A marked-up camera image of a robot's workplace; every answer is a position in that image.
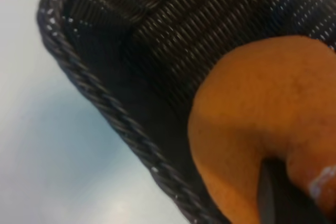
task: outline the dark object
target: dark object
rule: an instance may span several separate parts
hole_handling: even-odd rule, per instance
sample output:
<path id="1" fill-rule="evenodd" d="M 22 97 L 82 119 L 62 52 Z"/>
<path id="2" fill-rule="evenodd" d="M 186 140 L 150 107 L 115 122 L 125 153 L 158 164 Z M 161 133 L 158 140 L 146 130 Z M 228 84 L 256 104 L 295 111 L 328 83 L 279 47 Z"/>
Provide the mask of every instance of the dark object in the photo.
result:
<path id="1" fill-rule="evenodd" d="M 330 224 L 315 203 L 288 179 L 286 166 L 265 160 L 258 186 L 261 224 Z"/>
<path id="2" fill-rule="evenodd" d="M 187 120 L 220 57 L 272 36 L 336 47 L 336 0 L 41 0 L 43 43 L 191 223 L 229 223 L 192 162 Z"/>

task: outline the woven basket wall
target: woven basket wall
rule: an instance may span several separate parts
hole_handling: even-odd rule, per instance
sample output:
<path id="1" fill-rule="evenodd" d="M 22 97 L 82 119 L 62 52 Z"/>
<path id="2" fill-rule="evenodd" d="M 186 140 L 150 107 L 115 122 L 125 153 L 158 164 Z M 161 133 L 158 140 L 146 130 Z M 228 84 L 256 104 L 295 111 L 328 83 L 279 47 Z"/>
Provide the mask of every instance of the woven basket wall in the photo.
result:
<path id="1" fill-rule="evenodd" d="M 301 34 L 336 48 L 336 0 L 41 0 L 43 43 L 191 223 L 229 223 L 189 151 L 193 96 L 223 54 Z"/>

